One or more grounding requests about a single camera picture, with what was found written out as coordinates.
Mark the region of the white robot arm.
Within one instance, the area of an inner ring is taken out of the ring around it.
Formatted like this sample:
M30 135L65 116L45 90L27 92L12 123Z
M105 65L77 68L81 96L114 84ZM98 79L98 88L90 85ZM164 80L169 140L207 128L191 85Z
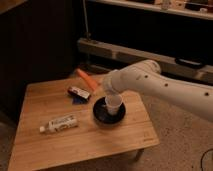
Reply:
M126 90L168 101L213 122L213 86L171 79L161 75L160 65L144 60L109 72L102 81L107 94Z

